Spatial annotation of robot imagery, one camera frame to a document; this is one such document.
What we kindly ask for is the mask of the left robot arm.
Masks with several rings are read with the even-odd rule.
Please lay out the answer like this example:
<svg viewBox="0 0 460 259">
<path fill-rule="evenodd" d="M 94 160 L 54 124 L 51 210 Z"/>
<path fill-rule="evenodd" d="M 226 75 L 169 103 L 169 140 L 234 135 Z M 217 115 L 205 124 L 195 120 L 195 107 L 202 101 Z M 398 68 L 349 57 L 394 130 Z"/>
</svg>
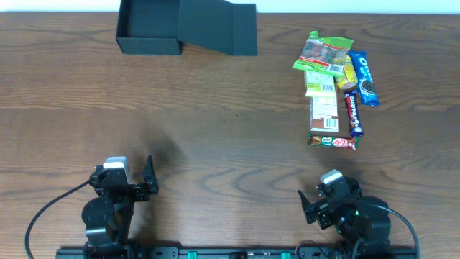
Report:
<svg viewBox="0 0 460 259">
<path fill-rule="evenodd" d="M 134 204 L 148 201 L 157 194 L 159 186 L 153 159 L 147 156 L 142 183 L 130 183 L 129 166 L 124 156 L 109 157 L 95 167 L 89 185 L 98 196 L 82 210 L 88 242 L 84 258 L 148 258 L 149 253 L 136 241 L 129 239 Z"/>
</svg>

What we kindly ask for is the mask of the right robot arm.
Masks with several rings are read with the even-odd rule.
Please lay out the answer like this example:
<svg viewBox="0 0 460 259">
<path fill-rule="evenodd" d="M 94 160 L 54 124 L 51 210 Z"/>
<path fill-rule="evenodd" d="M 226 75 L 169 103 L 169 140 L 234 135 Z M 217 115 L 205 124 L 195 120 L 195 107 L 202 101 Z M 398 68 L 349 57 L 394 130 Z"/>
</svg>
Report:
<svg viewBox="0 0 460 259">
<path fill-rule="evenodd" d="M 316 186 L 321 200 L 312 203 L 298 191 L 308 224 L 321 229 L 331 226 L 343 237 L 327 258 L 389 258 L 391 221 L 388 205 L 381 199 L 363 196 L 358 180 L 342 175 L 328 176 Z"/>
</svg>

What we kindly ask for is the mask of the black gift box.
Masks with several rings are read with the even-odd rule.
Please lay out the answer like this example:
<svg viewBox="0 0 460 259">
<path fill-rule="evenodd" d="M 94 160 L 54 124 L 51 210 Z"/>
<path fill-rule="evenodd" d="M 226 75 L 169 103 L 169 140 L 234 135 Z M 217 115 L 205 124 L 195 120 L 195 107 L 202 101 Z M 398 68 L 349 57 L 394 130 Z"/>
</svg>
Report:
<svg viewBox="0 0 460 259">
<path fill-rule="evenodd" d="M 122 0 L 116 41 L 131 55 L 179 55 L 188 43 L 255 56 L 257 8 L 224 0 Z"/>
</svg>

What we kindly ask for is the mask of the green snack mix bag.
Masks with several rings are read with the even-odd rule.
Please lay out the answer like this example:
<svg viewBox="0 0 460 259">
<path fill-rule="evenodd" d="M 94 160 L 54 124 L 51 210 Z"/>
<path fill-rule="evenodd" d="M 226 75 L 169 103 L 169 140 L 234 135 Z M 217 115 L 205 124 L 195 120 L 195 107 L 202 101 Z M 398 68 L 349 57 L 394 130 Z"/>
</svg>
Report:
<svg viewBox="0 0 460 259">
<path fill-rule="evenodd" d="M 313 71 L 340 77 L 344 72 L 344 61 L 354 41 L 344 37 L 321 37 L 311 31 L 294 69 Z"/>
</svg>

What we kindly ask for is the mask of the blue Oreo cookie pack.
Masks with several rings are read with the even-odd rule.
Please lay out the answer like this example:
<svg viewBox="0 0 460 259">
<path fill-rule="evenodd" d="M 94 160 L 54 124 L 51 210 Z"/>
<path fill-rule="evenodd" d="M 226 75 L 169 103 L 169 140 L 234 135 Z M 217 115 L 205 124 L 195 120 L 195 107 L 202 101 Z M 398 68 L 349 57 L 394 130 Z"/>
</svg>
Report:
<svg viewBox="0 0 460 259">
<path fill-rule="evenodd" d="M 358 92 L 362 104 L 367 106 L 379 106 L 380 102 L 375 91 L 374 81 L 367 62 L 367 53 L 355 50 L 349 51 L 356 76 L 358 78 Z"/>
</svg>

